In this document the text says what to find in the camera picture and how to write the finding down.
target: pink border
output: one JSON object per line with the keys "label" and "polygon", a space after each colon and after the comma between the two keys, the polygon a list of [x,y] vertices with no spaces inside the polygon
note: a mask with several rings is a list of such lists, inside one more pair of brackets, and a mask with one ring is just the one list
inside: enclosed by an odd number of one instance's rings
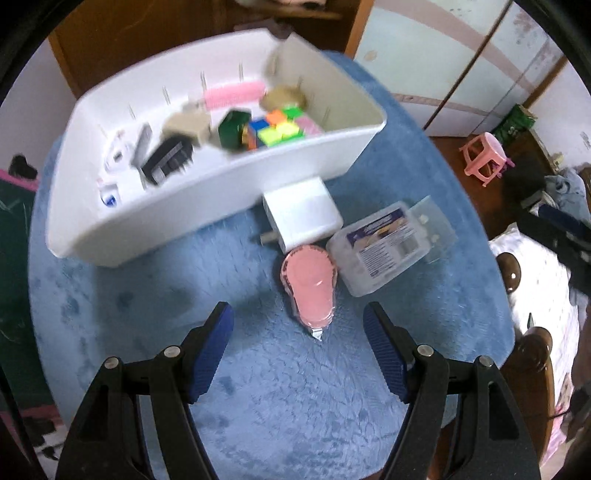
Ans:
{"label": "pink border", "polygon": [[16,177],[13,177],[12,175],[9,175],[6,170],[0,170],[0,180],[7,181],[8,183],[12,183],[17,187],[22,187],[32,192],[36,192],[39,188],[39,180],[18,179]]}

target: pink correction tape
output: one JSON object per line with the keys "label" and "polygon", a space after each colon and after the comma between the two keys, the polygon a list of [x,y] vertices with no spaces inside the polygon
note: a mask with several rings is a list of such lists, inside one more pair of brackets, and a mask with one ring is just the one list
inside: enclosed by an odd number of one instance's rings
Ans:
{"label": "pink correction tape", "polygon": [[315,245],[292,250],[281,266],[281,282],[294,314],[320,340],[335,313],[336,267],[328,252]]}

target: green chalkboard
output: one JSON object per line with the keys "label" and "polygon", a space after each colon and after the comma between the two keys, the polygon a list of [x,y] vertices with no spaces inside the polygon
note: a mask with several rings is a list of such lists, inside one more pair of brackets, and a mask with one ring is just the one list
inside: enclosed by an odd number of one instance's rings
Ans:
{"label": "green chalkboard", "polygon": [[0,180],[0,364],[19,408],[53,404],[39,361],[27,280],[35,193]]}

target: blue rug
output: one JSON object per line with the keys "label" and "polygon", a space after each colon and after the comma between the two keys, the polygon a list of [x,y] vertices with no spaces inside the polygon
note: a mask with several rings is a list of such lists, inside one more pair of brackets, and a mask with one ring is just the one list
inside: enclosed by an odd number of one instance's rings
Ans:
{"label": "blue rug", "polygon": [[[514,333],[505,289],[466,193],[375,79],[343,55],[327,55],[388,115],[349,172],[327,184],[345,225],[430,195],[459,240],[444,258],[421,261],[366,297],[351,297],[340,281],[335,319],[320,343],[292,317],[278,275],[283,255],[256,241],[269,230],[262,207],[114,270],[53,257],[45,228],[58,141],[35,200],[29,282],[41,361],[66,423],[106,357],[150,358],[178,344],[220,300],[235,309],[235,331],[209,392],[191,412],[221,480],[357,480],[383,467],[407,407],[388,392],[363,333],[369,301],[444,356],[506,360]],[[446,421],[453,415],[450,398]],[[165,478],[149,408],[144,423],[154,473]]]}

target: wooden door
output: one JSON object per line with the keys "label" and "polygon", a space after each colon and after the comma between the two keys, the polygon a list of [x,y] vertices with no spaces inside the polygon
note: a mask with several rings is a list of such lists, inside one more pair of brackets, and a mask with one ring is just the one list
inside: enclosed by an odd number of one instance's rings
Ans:
{"label": "wooden door", "polygon": [[220,4],[223,0],[85,0],[53,31],[50,43],[79,97],[147,57],[223,33]]}

